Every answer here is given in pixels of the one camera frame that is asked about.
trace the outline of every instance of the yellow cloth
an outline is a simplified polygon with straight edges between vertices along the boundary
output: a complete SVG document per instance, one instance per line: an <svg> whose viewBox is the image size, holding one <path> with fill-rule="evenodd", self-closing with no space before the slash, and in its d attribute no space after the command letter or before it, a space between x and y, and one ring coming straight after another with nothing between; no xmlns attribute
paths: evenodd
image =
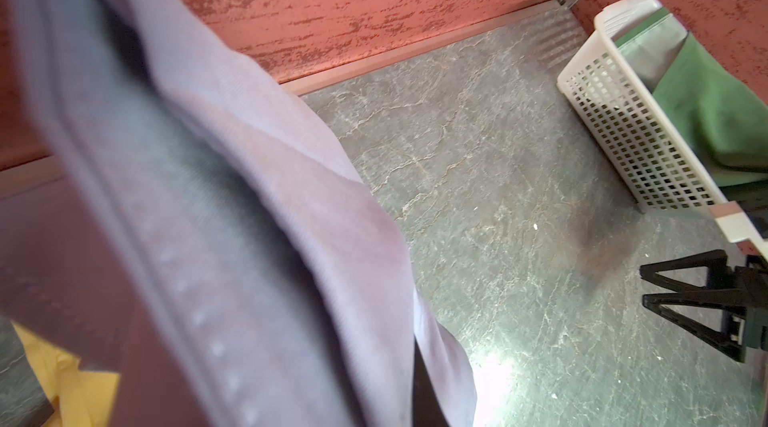
<svg viewBox="0 0 768 427"><path fill-rule="evenodd" d="M27 361L55 409L44 427L106 427L120 375L82 372L80 359L14 323Z"/></svg>

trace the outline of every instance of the basket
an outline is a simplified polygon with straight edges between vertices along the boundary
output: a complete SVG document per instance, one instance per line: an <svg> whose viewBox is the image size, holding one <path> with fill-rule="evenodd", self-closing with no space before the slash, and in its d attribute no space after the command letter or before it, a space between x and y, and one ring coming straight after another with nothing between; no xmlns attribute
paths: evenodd
<svg viewBox="0 0 768 427"><path fill-rule="evenodd" d="M658 0L621 0L603 9L558 88L641 211L712 217L710 206L728 201L612 40L661 7Z"/></svg>

